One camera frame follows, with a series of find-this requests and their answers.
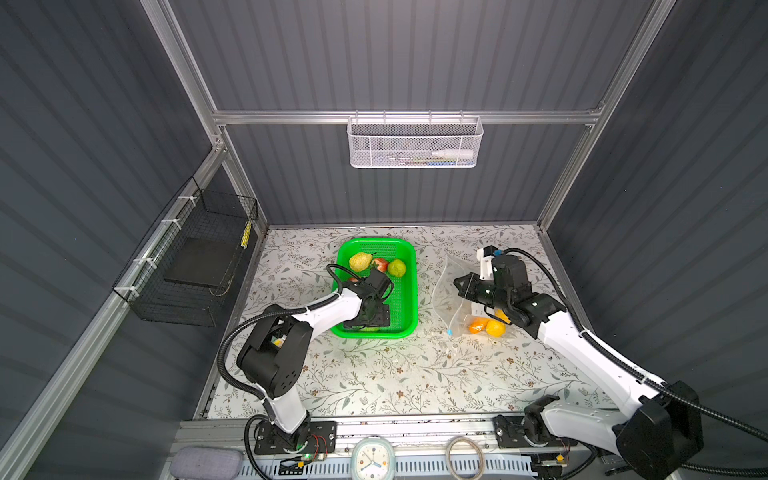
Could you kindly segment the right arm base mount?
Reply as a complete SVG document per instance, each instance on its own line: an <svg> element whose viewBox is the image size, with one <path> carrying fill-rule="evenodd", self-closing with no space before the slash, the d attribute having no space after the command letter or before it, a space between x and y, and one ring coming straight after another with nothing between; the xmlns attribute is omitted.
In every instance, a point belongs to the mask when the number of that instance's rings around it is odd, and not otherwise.
<svg viewBox="0 0 768 480"><path fill-rule="evenodd" d="M500 448L554 448L569 450L578 442L569 438L554 437L547 433L534 434L526 429L524 414L499 414L492 418L492 430Z"/></svg>

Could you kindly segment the pale yellow pear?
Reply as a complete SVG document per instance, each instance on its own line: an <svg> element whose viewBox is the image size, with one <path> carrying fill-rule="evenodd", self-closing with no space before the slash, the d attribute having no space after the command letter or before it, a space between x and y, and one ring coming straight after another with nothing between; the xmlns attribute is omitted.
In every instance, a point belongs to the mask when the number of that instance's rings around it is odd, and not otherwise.
<svg viewBox="0 0 768 480"><path fill-rule="evenodd" d="M366 252L358 252L354 254L348 260L349 268L356 272L363 272L367 270L373 262L373 255Z"/></svg>

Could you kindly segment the white analog clock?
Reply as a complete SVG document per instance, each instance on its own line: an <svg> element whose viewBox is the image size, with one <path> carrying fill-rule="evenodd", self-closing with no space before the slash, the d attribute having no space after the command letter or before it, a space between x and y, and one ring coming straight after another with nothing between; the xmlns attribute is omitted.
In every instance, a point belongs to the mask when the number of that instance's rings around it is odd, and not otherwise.
<svg viewBox="0 0 768 480"><path fill-rule="evenodd" d="M351 454L350 474L355 480L393 480L396 455L393 446L381 437L360 440Z"/></svg>

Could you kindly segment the clear zip top bag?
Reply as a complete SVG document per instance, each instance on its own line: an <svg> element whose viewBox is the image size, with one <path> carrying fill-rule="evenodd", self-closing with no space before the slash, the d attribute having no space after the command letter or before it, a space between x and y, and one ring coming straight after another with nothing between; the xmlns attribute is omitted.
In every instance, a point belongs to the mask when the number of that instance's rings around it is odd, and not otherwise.
<svg viewBox="0 0 768 480"><path fill-rule="evenodd" d="M448 256L443 264L437 283L432 293L432 308L445 323L450 336L470 334L468 325L473 317L481 317L476 313L480 304L465 300L459 295L454 286L454 279L470 272L480 276L480 262L471 264L467 261Z"/></svg>

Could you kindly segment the green plastic basket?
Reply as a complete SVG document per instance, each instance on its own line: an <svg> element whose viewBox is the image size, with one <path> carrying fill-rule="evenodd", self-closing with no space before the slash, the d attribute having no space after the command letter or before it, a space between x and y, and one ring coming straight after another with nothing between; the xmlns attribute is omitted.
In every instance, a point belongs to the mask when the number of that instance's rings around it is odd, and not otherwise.
<svg viewBox="0 0 768 480"><path fill-rule="evenodd" d="M343 325L331 331L344 339L402 339L411 335L418 325L418 268L414 247L406 240L397 238L355 238L345 242L337 254L337 264L349 266L349 260L357 253L371 254L387 261L401 260L405 264L402 277L390 277L394 289L384 302L389 307L390 325L361 330L349 330Z"/></svg>

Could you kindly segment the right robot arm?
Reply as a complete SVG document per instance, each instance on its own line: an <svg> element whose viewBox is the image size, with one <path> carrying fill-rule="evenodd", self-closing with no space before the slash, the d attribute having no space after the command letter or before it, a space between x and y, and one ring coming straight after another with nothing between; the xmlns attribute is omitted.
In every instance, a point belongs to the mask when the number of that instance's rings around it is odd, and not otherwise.
<svg viewBox="0 0 768 480"><path fill-rule="evenodd" d="M524 410L525 440L542 447L568 438L620 456L644 479L668 477L704 447L696 392L683 382L666 384L594 336L572 315L562 292L535 292L524 264L529 256L486 246L477 252L479 272L449 279L490 319L516 326L573 363L615 407L591 409L546 394Z"/></svg>

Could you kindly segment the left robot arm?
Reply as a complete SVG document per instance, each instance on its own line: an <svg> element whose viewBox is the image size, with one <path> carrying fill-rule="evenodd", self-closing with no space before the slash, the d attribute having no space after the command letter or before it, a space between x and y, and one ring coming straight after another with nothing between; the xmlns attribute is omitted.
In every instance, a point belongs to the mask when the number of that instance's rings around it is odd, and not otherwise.
<svg viewBox="0 0 768 480"><path fill-rule="evenodd" d="M393 281L377 270L342 280L337 268L329 266L336 290L327 296L294 309L271 305L249 320L253 329L235 361L248 380L241 389L257 396L272 425L287 435L303 436L309 428L296 383L312 341L345 322L371 325L394 291Z"/></svg>

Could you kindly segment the light green fruit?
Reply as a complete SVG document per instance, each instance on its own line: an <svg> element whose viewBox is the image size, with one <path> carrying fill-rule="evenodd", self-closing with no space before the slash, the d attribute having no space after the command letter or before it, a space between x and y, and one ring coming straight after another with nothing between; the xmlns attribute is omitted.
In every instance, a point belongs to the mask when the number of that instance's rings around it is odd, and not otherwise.
<svg viewBox="0 0 768 480"><path fill-rule="evenodd" d="M387 266L387 273L395 278L402 278L407 273L407 266L403 260L392 260Z"/></svg>

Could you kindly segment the orange carrot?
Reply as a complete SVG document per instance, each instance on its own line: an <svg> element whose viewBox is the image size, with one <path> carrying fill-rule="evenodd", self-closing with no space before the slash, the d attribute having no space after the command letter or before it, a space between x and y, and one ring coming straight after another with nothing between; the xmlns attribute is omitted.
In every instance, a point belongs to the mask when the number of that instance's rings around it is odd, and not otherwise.
<svg viewBox="0 0 768 480"><path fill-rule="evenodd" d="M468 325L468 331L471 334L479 334L486 329L488 322L489 322L488 318L473 317L471 319L471 322Z"/></svg>

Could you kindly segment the grey cloth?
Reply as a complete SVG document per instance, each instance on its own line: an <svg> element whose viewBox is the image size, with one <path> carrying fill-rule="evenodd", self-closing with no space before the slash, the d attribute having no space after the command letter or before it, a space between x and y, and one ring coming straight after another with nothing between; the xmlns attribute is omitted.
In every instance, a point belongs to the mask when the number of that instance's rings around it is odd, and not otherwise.
<svg viewBox="0 0 768 480"><path fill-rule="evenodd" d="M176 479L231 480L239 475L243 454L238 450L185 447L170 463L170 475Z"/></svg>

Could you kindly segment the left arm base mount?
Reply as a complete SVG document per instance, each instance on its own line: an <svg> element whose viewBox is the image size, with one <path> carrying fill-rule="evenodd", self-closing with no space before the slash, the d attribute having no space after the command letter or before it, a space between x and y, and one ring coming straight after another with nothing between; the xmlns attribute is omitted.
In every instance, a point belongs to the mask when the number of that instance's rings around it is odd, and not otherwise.
<svg viewBox="0 0 768 480"><path fill-rule="evenodd" d="M305 421L294 433L286 433L267 420L262 420L252 434L254 453L328 454L336 448L338 423L334 421Z"/></svg>

